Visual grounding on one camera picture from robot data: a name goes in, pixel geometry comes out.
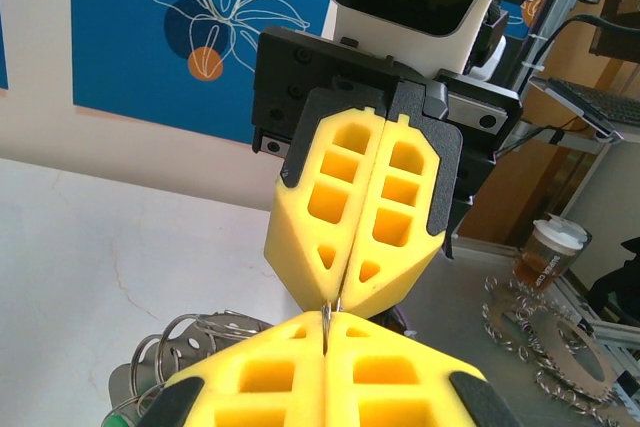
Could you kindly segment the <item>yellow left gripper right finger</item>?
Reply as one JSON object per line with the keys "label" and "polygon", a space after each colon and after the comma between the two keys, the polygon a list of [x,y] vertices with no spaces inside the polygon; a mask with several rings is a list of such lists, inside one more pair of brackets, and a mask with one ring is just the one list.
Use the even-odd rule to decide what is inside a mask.
{"label": "yellow left gripper right finger", "polygon": [[328,426],[518,426],[474,366],[348,313],[332,316]]}

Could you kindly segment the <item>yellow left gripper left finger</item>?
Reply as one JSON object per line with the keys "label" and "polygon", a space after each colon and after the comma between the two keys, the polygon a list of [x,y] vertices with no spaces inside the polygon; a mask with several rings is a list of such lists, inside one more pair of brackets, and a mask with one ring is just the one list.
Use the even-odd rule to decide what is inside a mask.
{"label": "yellow left gripper left finger", "polygon": [[174,374],[141,426],[321,426],[320,312],[306,312]]}

